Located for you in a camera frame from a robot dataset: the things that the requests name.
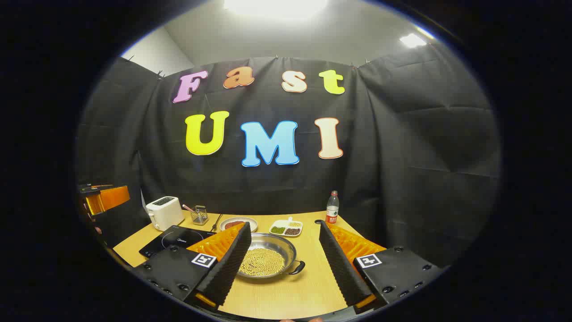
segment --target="plate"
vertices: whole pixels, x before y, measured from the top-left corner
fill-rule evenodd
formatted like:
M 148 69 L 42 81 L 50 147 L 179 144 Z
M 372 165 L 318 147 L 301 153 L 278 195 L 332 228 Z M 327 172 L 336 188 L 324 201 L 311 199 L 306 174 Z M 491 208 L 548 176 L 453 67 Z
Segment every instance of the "plate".
M 226 226 L 227 223 L 230 223 L 233 221 L 248 221 L 251 224 L 251 233 L 254 233 L 256 231 L 256 229 L 258 229 L 258 223 L 252 218 L 232 217 L 232 218 L 225 219 L 225 220 L 223 220 L 222 223 L 220 223 L 220 225 L 219 225 L 220 231 L 224 231 L 224 226 Z
M 298 236 L 299 234 L 302 233 L 302 227 L 303 227 L 303 226 L 304 226 L 304 225 L 302 224 L 301 221 L 293 221 L 293 220 L 292 220 L 292 217 L 289 217 L 288 220 L 282 219 L 282 220 L 277 220 L 277 221 L 275 221 L 275 222 L 272 224 L 272 226 L 270 226 L 270 229 L 268 230 L 268 232 L 271 233 L 271 234 L 273 234 L 273 235 L 279 235 L 279 236 L 284 236 L 284 237 L 296 237 L 296 236 Z M 273 233 L 273 232 L 272 232 L 272 228 L 273 228 L 273 227 L 278 227 L 278 228 L 282 228 L 282 227 L 283 227 L 283 228 L 284 228 L 284 232 L 281 233 L 281 234 Z M 287 230 L 288 228 L 300 229 L 300 231 L 299 231 L 297 234 L 295 234 L 295 235 L 286 235 L 285 232 L 286 232 L 286 230 Z

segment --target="letter m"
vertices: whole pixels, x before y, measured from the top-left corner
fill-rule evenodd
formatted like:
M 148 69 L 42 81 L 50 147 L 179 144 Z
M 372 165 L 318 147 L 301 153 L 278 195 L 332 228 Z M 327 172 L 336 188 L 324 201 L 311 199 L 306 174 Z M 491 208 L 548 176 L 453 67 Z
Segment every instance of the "letter m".
M 260 165 L 260 159 L 256 157 L 256 150 L 264 159 L 264 163 L 270 164 L 274 158 L 276 150 L 276 164 L 296 164 L 300 158 L 296 156 L 294 146 L 294 130 L 298 124 L 294 121 L 279 122 L 274 130 L 274 134 L 269 138 L 262 125 L 258 122 L 247 122 L 240 126 L 247 139 L 246 157 L 242 161 L 245 167 L 256 167 Z

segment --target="white toaster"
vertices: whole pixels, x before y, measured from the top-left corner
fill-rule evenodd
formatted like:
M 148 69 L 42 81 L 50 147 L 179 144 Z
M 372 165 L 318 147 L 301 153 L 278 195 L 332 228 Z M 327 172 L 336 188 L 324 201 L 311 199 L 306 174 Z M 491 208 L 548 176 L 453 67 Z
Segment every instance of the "white toaster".
M 153 227 L 161 231 L 166 231 L 185 219 L 177 197 L 162 197 L 148 203 L 145 207 Z

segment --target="black cooktop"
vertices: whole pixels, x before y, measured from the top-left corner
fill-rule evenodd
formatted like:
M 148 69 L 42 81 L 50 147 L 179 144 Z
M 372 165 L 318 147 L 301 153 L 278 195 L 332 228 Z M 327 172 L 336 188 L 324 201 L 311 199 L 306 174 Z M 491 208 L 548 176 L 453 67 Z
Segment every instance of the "black cooktop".
M 214 234 L 215 233 L 209 233 L 208 231 L 173 225 L 166 231 L 163 231 L 162 234 L 157 236 L 150 243 L 145 245 L 145 247 L 139 250 L 139 253 L 147 258 L 151 258 L 151 256 L 169 247 L 170 245 L 177 245 L 181 248 L 187 248 L 190 245 L 194 245 Z

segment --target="ceiling light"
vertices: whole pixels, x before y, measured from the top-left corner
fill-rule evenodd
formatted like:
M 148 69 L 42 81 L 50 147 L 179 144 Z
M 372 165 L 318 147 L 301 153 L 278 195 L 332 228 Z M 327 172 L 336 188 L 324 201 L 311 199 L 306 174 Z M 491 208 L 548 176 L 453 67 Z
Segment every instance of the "ceiling light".
M 420 33 L 422 33 L 422 34 L 424 34 L 425 36 L 427 36 L 427 38 L 429 38 L 429 39 L 435 39 L 430 33 L 428 33 L 427 31 L 425 31 L 424 29 L 421 29 L 421 28 L 419 28 L 419 27 L 416 27 L 416 28 L 417 28 L 417 30 L 418 30 Z
M 427 44 L 426 42 L 423 41 L 423 39 L 419 38 L 419 36 L 417 36 L 416 34 L 409 34 L 405 37 L 399 38 L 399 40 L 401 40 L 401 42 L 404 43 L 405 46 L 409 48 L 414 48 L 417 46 L 423 46 Z
M 309 18 L 325 4 L 326 0 L 225 0 L 224 8 L 237 14 L 296 20 Z

